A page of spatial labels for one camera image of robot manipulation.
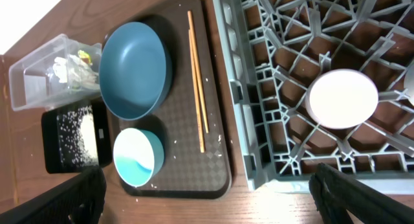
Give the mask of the yellow snack wrapper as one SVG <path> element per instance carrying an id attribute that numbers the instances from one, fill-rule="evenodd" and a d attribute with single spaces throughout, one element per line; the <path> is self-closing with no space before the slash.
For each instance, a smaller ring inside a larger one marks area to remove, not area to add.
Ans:
<path id="1" fill-rule="evenodd" d="M 78 51 L 78 58 L 79 58 L 79 64 L 83 66 L 89 66 L 91 67 L 93 65 L 93 61 L 91 59 L 91 56 L 85 52 L 84 50 Z"/>

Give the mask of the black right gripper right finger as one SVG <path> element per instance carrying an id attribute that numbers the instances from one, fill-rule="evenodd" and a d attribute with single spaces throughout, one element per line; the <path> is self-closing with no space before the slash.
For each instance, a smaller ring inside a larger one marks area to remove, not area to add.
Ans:
<path id="1" fill-rule="evenodd" d="M 309 190 L 324 223 L 413 223 L 413 209 L 339 172 L 317 165 Z"/>

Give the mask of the white plastic cup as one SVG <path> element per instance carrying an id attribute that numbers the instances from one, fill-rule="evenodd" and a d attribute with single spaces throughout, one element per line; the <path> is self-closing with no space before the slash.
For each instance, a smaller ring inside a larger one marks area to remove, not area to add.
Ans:
<path id="1" fill-rule="evenodd" d="M 406 91 L 406 95 L 408 96 L 408 101 L 411 105 L 414 106 L 414 68 L 413 65 L 410 65 L 407 69 L 404 78 L 404 90 Z"/>

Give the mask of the dark blue plate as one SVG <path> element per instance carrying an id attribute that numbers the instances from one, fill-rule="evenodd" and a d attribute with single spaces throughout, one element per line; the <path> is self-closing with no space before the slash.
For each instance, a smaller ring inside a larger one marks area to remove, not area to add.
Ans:
<path id="1" fill-rule="evenodd" d="M 100 92 L 118 118 L 137 120 L 156 110 L 172 77 L 169 50 L 147 24 L 126 23 L 107 39 L 99 66 Z"/>

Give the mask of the light blue bowl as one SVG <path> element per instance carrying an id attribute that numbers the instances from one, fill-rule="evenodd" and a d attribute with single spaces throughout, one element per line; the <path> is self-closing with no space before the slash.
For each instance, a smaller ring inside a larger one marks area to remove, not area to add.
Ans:
<path id="1" fill-rule="evenodd" d="M 164 164 L 164 146 L 148 130 L 127 128 L 116 137 L 113 161 L 120 178 L 132 187 L 144 186 Z"/>

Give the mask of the pink plastic cup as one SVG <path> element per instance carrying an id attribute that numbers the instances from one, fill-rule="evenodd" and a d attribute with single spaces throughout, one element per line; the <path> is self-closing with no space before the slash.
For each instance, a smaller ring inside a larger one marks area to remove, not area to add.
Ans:
<path id="1" fill-rule="evenodd" d="M 357 126 L 373 115 L 378 89 L 364 73 L 335 69 L 319 76 L 305 96 L 305 108 L 319 125 L 329 129 Z"/>

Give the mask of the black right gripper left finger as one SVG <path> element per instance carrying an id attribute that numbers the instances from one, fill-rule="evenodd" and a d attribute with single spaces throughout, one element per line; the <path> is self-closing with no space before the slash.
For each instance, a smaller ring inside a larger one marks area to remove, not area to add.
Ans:
<path id="1" fill-rule="evenodd" d="M 106 180 L 92 167 L 1 214 L 1 223 L 98 223 L 105 204 Z"/>

